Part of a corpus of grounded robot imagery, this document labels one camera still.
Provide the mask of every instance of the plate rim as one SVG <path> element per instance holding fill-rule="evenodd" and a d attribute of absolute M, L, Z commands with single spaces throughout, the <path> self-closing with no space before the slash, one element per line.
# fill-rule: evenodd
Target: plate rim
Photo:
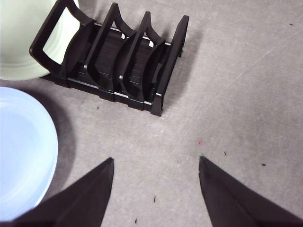
<path fill-rule="evenodd" d="M 79 8 L 79 0 L 73 0 L 76 4 L 76 6 Z M 80 23 L 76 22 L 75 20 L 68 19 L 68 17 L 65 17 L 65 22 L 69 26 L 73 26 L 74 28 L 77 27 L 79 29 Z M 66 39 L 65 35 L 60 35 L 60 39 Z M 45 69 L 43 66 L 41 66 L 37 61 L 35 61 L 32 65 L 27 65 L 25 67 L 7 67 L 5 64 L 1 62 L 0 66 L 0 79 L 2 80 L 10 80 L 10 81 L 20 81 L 20 80 L 28 80 L 28 79 L 35 79 L 43 77 L 47 74 L 49 74 L 49 71 Z"/>
<path fill-rule="evenodd" d="M 55 147 L 56 147 L 56 149 L 55 149 L 55 152 L 54 152 L 54 159 L 53 159 L 53 162 L 52 162 L 51 174 L 48 176 L 47 183 L 45 184 L 45 188 L 42 191 L 41 195 L 36 200 L 36 202 L 35 202 L 35 204 L 33 206 L 28 206 L 27 210 L 24 212 L 24 213 L 26 213 L 29 210 L 35 208 L 41 202 L 41 200 L 43 199 L 43 197 L 45 196 L 47 190 L 49 189 L 49 187 L 51 185 L 51 182 L 52 182 L 53 177 L 54 177 L 54 173 L 55 173 L 56 168 L 57 168 L 57 163 L 58 163 L 58 154 L 59 154 L 58 133 L 57 133 L 57 129 L 55 127 L 55 124 L 53 122 L 53 119 L 50 116 L 48 110 L 36 98 L 34 98 L 33 96 L 31 96 L 30 94 L 28 94 L 28 93 L 26 93 L 24 91 L 21 91 L 19 89 L 13 88 L 13 87 L 0 86 L 0 94 L 2 93 L 3 90 L 10 90 L 10 91 L 13 91 L 14 93 L 20 93 L 20 94 L 22 94 L 22 96 L 25 96 L 25 97 L 28 97 L 29 99 L 34 100 L 37 103 L 37 106 L 39 106 L 41 109 L 43 109 L 43 111 L 45 111 L 45 113 L 46 113 L 45 116 L 46 116 L 46 118 L 49 119 L 51 127 L 53 128 L 53 135 L 54 135 L 54 138 L 55 138 L 54 141 L 55 141 Z M 1 217 L 0 219 L 1 219 L 1 221 L 11 221 L 12 219 L 17 218 L 17 217 L 19 217 L 22 214 L 18 214 L 18 216 L 13 217 L 13 218 L 3 218 L 3 217 Z"/>

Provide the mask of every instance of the dish rack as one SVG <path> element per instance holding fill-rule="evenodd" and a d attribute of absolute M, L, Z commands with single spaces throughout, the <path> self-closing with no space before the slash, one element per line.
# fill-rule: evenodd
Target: dish rack
<path fill-rule="evenodd" d="M 65 8 L 80 27 L 58 64 L 43 47 Z M 58 0 L 29 51 L 50 72 L 45 79 L 161 116 L 169 79 L 182 54 L 188 20 L 189 16 L 183 16 L 168 43 L 153 30 L 148 11 L 135 31 L 123 21 L 116 3 L 100 24 L 86 16 L 73 0 Z"/>

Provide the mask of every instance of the light green plate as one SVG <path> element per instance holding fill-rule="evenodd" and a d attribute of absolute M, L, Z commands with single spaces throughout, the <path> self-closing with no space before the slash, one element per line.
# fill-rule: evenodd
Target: light green plate
<path fill-rule="evenodd" d="M 55 2 L 1 0 L 1 79 L 25 80 L 49 73 L 29 55 L 29 47 Z M 79 25 L 65 9 L 43 49 L 45 53 L 61 63 Z"/>

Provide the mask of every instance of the red speck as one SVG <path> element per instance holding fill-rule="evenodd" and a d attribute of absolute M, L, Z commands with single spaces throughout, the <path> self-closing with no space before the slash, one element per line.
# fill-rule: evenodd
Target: red speck
<path fill-rule="evenodd" d="M 203 146 L 203 140 L 198 140 L 198 141 L 197 141 L 197 144 L 198 144 L 199 146 Z"/>

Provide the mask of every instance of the plastic dish rack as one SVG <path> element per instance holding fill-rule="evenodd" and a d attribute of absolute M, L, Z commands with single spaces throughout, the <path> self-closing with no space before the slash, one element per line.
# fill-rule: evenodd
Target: plastic dish rack
<path fill-rule="evenodd" d="M 43 47 L 65 8 L 80 27 L 58 64 Z M 45 79 L 161 116 L 170 76 L 182 54 L 188 20 L 189 16 L 183 16 L 168 43 L 153 30 L 148 11 L 135 31 L 122 20 L 116 3 L 100 24 L 73 0 L 58 0 L 36 35 L 30 54 L 50 72 Z"/>

